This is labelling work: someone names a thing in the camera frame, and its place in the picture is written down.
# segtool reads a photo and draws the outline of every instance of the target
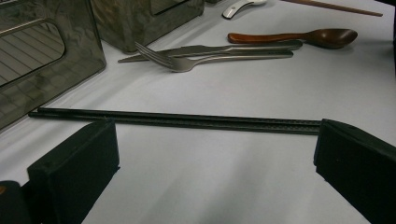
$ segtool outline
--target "knife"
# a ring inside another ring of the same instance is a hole
[[[265,50],[282,50],[282,49],[299,49],[303,45],[300,40],[288,40],[266,44],[250,44],[250,45],[228,45],[220,47],[208,47],[203,45],[186,46],[178,49],[166,49],[157,52],[166,54],[172,57],[189,57],[189,56],[203,56],[211,54],[234,54],[245,53],[251,51],[265,51]],[[119,60],[119,63],[141,62],[147,59],[141,55]]]

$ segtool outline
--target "black chopstick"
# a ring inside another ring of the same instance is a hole
[[[231,130],[258,133],[296,133],[308,135],[318,135],[321,124],[320,120],[304,119],[259,119],[45,107],[39,107],[36,112],[29,113],[29,117],[86,121],[114,119],[117,123],[131,123],[149,126]]]

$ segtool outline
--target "silver fork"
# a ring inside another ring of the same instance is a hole
[[[224,61],[236,61],[236,60],[253,60],[253,59],[281,59],[290,58],[293,53],[289,50],[281,51],[252,51],[249,54],[230,54],[230,55],[216,55],[210,56],[202,59],[191,60],[187,58],[172,58],[156,52],[152,49],[146,48],[143,45],[134,42],[137,50],[142,56],[151,60],[163,67],[171,69],[173,72],[188,72],[195,65],[199,63],[209,63],[209,62],[224,62]]]

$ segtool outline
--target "cutlery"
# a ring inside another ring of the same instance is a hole
[[[139,50],[147,59],[171,69],[173,72],[188,72],[195,65],[199,63],[209,62],[224,62],[224,61],[236,61],[236,60],[254,60],[254,59],[280,59],[290,58],[293,53],[289,50],[282,51],[261,51],[261,52],[250,52],[249,54],[231,54],[231,55],[217,55],[206,57],[198,60],[191,60],[187,58],[172,58],[161,53],[158,53],[152,49],[146,48],[143,45],[136,43],[136,48]]]
[[[356,9],[353,7],[341,7],[341,6],[327,4],[327,3],[321,3],[321,2],[317,2],[317,1],[310,1],[310,0],[281,0],[281,1],[302,4],[302,5],[312,6],[312,7],[324,7],[324,8],[329,8],[329,9],[334,9],[334,10],[339,10],[339,11],[353,12],[353,13],[358,13],[358,14],[363,14],[363,15],[382,17],[382,13],[360,10],[360,9]]]
[[[340,49],[358,37],[358,33],[348,29],[322,29],[304,34],[242,35],[229,33],[228,40],[235,44],[262,44],[273,41],[304,39],[308,43],[327,49]]]
[[[225,9],[225,11],[223,12],[222,16],[225,19],[230,19],[242,7],[245,7],[247,5],[252,5],[252,6],[262,5],[262,4],[265,4],[266,2],[267,2],[267,0],[240,0],[239,2],[236,2],[232,5],[230,5],[229,7],[227,7],[227,9]]]
[[[165,54],[171,57],[188,57],[188,56],[204,56],[210,54],[234,54],[234,53],[244,53],[251,51],[261,51],[261,50],[294,50],[299,49],[303,45],[303,42],[299,40],[288,40],[281,42],[273,42],[261,45],[228,45],[220,47],[208,47],[202,45],[186,46],[178,49],[166,49],[157,51],[159,53]],[[135,55],[132,57],[124,58],[119,60],[119,63],[131,63],[145,61],[146,58],[142,55]]]

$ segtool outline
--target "table surface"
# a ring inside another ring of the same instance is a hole
[[[304,33],[349,28],[343,49],[304,44],[289,59],[207,63],[172,73],[103,42],[107,67],[48,107],[273,119],[335,119],[396,146],[394,7],[373,0],[323,2],[381,12],[372,17],[270,0],[230,20],[234,0],[148,45],[229,44],[228,33]],[[0,179],[26,168],[87,122],[25,118],[0,133]],[[316,173],[316,136],[117,124],[120,170],[84,223],[368,223]]]

